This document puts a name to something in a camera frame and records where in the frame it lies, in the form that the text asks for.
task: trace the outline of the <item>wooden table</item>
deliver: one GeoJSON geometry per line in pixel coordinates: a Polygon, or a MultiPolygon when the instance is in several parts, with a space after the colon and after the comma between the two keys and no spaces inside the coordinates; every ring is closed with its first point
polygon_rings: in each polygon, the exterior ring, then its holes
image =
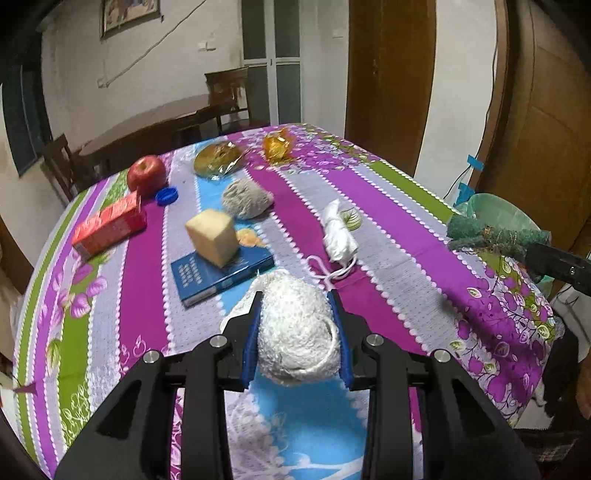
{"type": "Polygon", "coordinates": [[[145,155],[160,155],[202,140],[199,125],[232,112],[232,102],[211,104],[195,95],[134,115],[110,128],[79,152],[80,160],[100,166],[102,176],[129,167],[145,155]]]}

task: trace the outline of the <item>red juice box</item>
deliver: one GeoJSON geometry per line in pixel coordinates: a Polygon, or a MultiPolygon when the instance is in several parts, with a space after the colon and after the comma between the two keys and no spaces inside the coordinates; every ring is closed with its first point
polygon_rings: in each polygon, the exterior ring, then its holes
{"type": "Polygon", "coordinates": [[[76,227],[72,247],[86,261],[132,233],[146,228],[146,213],[137,192],[109,205],[76,227]]]}

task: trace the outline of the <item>framed picture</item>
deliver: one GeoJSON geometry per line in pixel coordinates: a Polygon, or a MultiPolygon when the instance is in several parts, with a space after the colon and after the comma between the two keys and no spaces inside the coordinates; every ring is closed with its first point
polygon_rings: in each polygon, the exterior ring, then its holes
{"type": "Polygon", "coordinates": [[[102,0],[100,37],[160,17],[160,0],[102,0]]]}

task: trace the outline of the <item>window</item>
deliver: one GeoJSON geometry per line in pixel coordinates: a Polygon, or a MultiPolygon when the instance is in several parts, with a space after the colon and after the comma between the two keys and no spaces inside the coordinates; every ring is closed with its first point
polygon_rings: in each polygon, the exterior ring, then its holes
{"type": "Polygon", "coordinates": [[[10,67],[2,84],[2,107],[12,158],[18,175],[23,175],[51,141],[41,82],[41,34],[34,37],[20,59],[10,67]]]}

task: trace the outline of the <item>blue book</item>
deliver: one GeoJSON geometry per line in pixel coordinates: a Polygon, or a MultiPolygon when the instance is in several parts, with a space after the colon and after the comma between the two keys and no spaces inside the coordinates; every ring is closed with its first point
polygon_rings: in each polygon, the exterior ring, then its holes
{"type": "Polygon", "coordinates": [[[266,248],[241,245],[238,253],[223,268],[216,267],[195,252],[175,260],[170,266],[178,296],[185,307],[190,307],[273,265],[273,255],[266,248]]]}

